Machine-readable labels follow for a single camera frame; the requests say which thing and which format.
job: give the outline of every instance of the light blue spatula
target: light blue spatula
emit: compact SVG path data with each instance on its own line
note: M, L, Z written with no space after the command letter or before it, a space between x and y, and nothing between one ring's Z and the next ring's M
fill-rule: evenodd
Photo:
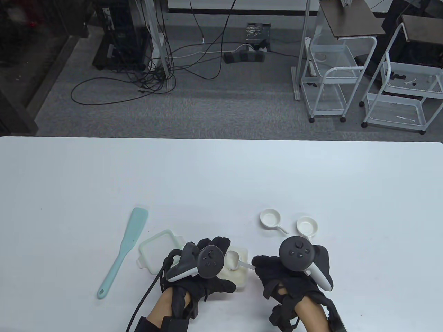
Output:
M148 219L148 211L143 208L134 208L129 218L128 225L126 226L126 231L124 232L123 240L120 245L120 252L115 259L114 264L108 272L105 280L101 284L97 292L97 297L101 300L105 298L114 282L115 276L120 269L121 264L125 256L134 248L137 240L143 230L146 220Z

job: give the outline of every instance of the forearm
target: forearm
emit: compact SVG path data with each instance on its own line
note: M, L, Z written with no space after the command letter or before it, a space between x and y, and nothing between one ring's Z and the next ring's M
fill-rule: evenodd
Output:
M279 289L279 294L287 294L285 288ZM294 308L295 313L303 322L307 332L330 332L328 319L321 305L305 296Z
M185 307L189 304L191 297L189 293L186 293L185 296ZM147 317L148 321L153 323L155 326L160 328L162 326L164 317L172 316L172 287L168 288L163 292L157 301L154 309L152 309L151 313Z

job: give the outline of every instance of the spatula handle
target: spatula handle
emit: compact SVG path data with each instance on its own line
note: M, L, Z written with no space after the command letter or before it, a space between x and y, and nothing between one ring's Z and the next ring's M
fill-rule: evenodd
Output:
M117 272L120 269L121 264L123 263L124 257L125 255L119 254L115 259L114 264L111 266L111 269L109 270L106 278L104 279L100 288L98 289L97 297L99 300L104 299L105 296L108 294L109 289L111 288L111 285L114 282L115 276L117 275Z

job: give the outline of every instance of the metal pole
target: metal pole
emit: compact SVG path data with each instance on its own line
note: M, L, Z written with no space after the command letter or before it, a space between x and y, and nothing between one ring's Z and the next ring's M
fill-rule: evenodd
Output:
M292 85L293 85L293 88L294 88L294 98L295 98L295 100L300 100L301 99L300 98L300 70L301 70L301 67L302 67L304 40L306 38L307 21L308 21L308 18L309 18L309 9L310 8L311 8L311 0L306 0L306 9L305 9L305 16L304 16L304 21L303 21L302 40L301 40L301 43L300 43L299 61L297 63L297 69L295 69L295 67L291 67Z

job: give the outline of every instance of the human hand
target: human hand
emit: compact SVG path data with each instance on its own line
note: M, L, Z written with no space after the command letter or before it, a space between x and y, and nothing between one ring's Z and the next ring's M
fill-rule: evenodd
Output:
M200 240L199 243L197 243L197 247L199 250L202 250L208 245L215 245L222 251L223 255L225 255L230 244L231 241L228 238L218 236L212 241L210 239ZM172 262L166 267L165 271L169 270L171 264ZM207 297L214 292L233 293L236 289L235 284L231 281L222 280L218 277L204 279L199 275L195 277L189 276L176 282L169 282L163 277L160 282L164 290L170 287L173 288L172 314L177 318L195 318L198 314L197 303L203 297L206 301ZM191 299L189 306L185 303L185 296L187 294L190 295Z
M334 304L326 299L312 278L303 272L288 270L276 256L256 256L252 265L264 286L263 296L281 303L269 317L274 326L284 332L292 331L298 321L291 325L290 320L298 316L308 332L329 332L328 320L319 303L329 305L330 312Z

